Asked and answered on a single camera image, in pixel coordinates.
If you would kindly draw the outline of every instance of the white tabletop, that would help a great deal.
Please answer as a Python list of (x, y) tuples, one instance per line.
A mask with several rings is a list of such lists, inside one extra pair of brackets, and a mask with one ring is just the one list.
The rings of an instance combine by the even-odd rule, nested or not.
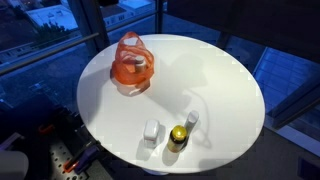
[[(168, 173), (217, 168), (238, 158), (257, 139), (264, 100), (252, 75), (236, 59), (208, 43), (176, 35), (141, 36), (155, 57), (150, 87), (141, 94), (119, 93), (110, 79), (117, 44), (95, 56), (83, 71), (77, 100), (90, 133), (111, 153), (134, 165)], [(169, 133), (199, 112), (187, 147), (167, 150)], [(147, 149), (147, 120), (160, 122), (161, 144)]]

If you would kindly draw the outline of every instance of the small bottle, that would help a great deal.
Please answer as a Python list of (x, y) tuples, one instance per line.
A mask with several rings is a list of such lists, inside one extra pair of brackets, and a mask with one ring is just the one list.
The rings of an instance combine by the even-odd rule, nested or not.
[(184, 124), (184, 127), (187, 130), (187, 137), (189, 137), (192, 129), (198, 122), (198, 119), (199, 119), (199, 113), (197, 111), (193, 110), (189, 113), (188, 118)]
[(140, 73), (144, 72), (147, 68), (146, 60), (143, 56), (137, 56), (135, 57), (136, 63), (135, 63), (135, 72)]
[(186, 141), (187, 130), (183, 126), (175, 126), (170, 132), (167, 147), (171, 152), (177, 153), (183, 148)]

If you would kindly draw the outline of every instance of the red object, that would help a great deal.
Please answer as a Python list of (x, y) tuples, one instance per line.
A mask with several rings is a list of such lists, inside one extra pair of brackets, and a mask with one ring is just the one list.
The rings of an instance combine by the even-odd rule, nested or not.
[(66, 168), (66, 166), (69, 164), (69, 161), (67, 161), (66, 163), (63, 164), (63, 170), (66, 173), (70, 173), (77, 165), (78, 165), (79, 161), (77, 161), (76, 163), (72, 164), (68, 169)]
[(46, 134), (50, 134), (52, 131), (54, 130), (54, 126), (52, 124), (50, 124), (47, 127), (44, 127), (43, 125), (41, 125), (38, 128), (38, 131), (40, 132), (40, 134), (42, 135), (46, 135)]
[[(125, 44), (126, 39), (137, 38), (135, 45)], [(135, 72), (135, 57), (143, 56), (146, 70)], [(125, 85), (134, 85), (149, 80), (154, 74), (154, 57), (134, 32), (126, 33), (119, 41), (115, 60), (112, 63), (113, 76)]]

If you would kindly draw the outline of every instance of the white cube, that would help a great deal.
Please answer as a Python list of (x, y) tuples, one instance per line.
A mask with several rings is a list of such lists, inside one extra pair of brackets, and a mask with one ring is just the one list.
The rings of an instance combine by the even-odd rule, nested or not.
[(160, 123), (157, 120), (148, 120), (146, 122), (143, 139), (144, 139), (144, 146), (147, 148), (155, 148), (158, 145), (159, 138), (159, 126)]

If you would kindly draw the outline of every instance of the tree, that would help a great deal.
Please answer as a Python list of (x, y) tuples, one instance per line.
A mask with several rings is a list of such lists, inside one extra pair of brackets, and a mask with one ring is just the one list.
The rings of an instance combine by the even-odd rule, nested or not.
[(44, 7), (54, 6), (60, 4), (60, 0), (42, 0), (40, 2)]
[(20, 0), (22, 4), (24, 4), (28, 10), (33, 10), (37, 8), (36, 0)]
[(26, 13), (24, 13), (21, 10), (20, 6), (15, 6), (15, 7), (10, 7), (14, 13), (14, 15), (16, 16), (16, 19), (28, 19), (28, 16), (26, 15)]
[(69, 38), (70, 30), (66, 30), (63, 26), (58, 26), (57, 23), (45, 23), (40, 27), (36, 27), (37, 35), (33, 46), (45, 48)]

